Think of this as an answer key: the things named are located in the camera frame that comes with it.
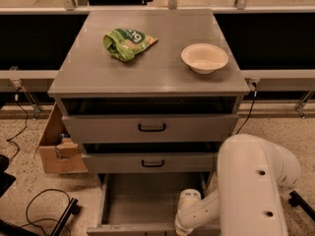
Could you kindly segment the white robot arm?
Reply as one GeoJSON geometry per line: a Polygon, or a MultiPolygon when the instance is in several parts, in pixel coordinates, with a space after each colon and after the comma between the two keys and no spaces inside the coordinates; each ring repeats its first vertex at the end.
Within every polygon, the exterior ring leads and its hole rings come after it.
{"type": "Polygon", "coordinates": [[[188,236],[218,219],[220,236],[288,236],[280,187],[293,189],[301,176],[297,157],[262,138],[238,134],[220,146],[218,188],[205,198],[181,192],[175,231],[188,236]]]}

